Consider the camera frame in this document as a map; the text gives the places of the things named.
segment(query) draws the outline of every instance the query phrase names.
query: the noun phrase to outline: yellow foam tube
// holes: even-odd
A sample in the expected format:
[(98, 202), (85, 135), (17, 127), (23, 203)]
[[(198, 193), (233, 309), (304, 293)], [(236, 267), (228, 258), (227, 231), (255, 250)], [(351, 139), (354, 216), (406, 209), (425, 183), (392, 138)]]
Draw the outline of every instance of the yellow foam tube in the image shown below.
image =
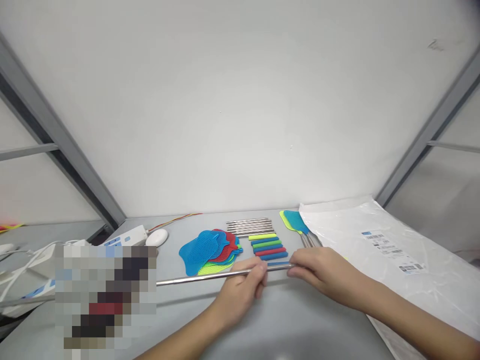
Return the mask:
[(262, 235), (252, 235), (248, 237), (248, 240), (260, 240), (260, 239), (270, 239), (270, 238), (276, 238), (277, 234), (276, 233), (270, 233), (270, 234), (262, 234)]

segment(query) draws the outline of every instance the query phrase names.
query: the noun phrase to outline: blue foam tube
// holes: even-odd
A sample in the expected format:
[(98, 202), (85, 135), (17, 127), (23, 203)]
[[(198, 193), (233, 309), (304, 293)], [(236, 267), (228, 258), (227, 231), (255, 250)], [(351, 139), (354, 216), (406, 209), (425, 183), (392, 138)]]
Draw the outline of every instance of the blue foam tube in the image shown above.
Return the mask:
[(269, 241), (280, 240), (279, 237), (269, 237), (268, 239), (260, 239), (255, 241), (250, 241), (250, 244), (253, 246), (255, 244), (268, 243)]
[(267, 251), (267, 250), (273, 250), (273, 249), (280, 249), (283, 248), (284, 246), (282, 244), (276, 244), (276, 245), (270, 245), (270, 246), (264, 246), (264, 247), (257, 247), (253, 249), (253, 253), (256, 254), (260, 251)]
[(289, 255), (289, 253), (286, 252), (286, 251), (284, 251), (284, 252), (277, 252), (276, 254), (270, 254), (270, 255), (260, 256), (260, 259), (262, 259), (262, 260), (264, 260), (264, 261), (268, 261), (268, 260), (273, 260), (273, 259), (286, 258), (288, 255)]

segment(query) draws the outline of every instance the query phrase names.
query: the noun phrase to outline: metal frame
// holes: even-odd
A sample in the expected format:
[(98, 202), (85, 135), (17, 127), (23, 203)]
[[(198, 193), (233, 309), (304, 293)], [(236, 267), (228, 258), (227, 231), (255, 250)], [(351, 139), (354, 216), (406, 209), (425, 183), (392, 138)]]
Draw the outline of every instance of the metal frame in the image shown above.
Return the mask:
[(456, 145), (449, 142), (441, 142), (441, 141), (429, 141), (427, 145), (430, 147), (445, 148), (445, 149), (451, 149), (451, 150), (464, 151), (467, 153), (480, 154), (480, 147), (475, 147), (475, 146)]
[(40, 144), (40, 146), (34, 146), (37, 152), (34, 148), (17, 149), (6, 151), (0, 156), (7, 158), (10, 154), (13, 156), (10, 159), (13, 159), (47, 152), (52, 161), (105, 221), (107, 230), (110, 232), (116, 230), (126, 219), (124, 212), (22, 68), (1, 34), (0, 98)]
[(408, 148), (392, 175), (376, 197), (376, 201), (385, 207), (409, 177), (415, 167), (425, 158), (432, 147), (480, 152), (480, 149), (472, 146), (447, 144), (438, 141), (449, 123), (459, 112), (470, 95), (480, 83), (480, 47), (463, 68), (459, 77), (450, 87), (440, 104), (432, 113), (423, 126), (416, 139)]
[(11, 150), (0, 151), (0, 161), (22, 158), (25, 156), (49, 153), (51, 151), (58, 150), (59, 147), (54, 143), (47, 143), (41, 145), (21, 147)]

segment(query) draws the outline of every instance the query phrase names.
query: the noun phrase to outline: white wall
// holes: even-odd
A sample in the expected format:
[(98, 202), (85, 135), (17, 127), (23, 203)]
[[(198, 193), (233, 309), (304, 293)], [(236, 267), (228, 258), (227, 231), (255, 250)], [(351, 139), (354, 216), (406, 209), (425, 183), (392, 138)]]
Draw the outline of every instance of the white wall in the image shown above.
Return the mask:
[[(477, 89), (440, 140), (480, 147), (479, 114)], [(480, 154), (434, 148), (386, 209), (450, 251), (480, 256)]]
[(0, 0), (0, 31), (135, 217), (377, 193), (477, 47), (471, 7)]
[[(0, 151), (37, 144), (2, 100), (0, 129)], [(0, 224), (98, 219), (46, 154), (0, 161)]]

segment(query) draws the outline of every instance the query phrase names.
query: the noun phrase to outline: white plastic bag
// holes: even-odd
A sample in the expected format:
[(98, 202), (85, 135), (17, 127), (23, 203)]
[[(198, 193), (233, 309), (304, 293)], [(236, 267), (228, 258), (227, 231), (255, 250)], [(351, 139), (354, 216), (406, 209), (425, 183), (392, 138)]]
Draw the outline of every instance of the white plastic bag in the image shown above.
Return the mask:
[[(299, 211), (324, 246), (408, 301), (480, 340), (478, 269), (391, 216), (371, 196), (302, 204)], [(397, 360), (424, 359), (387, 326), (370, 320)]]

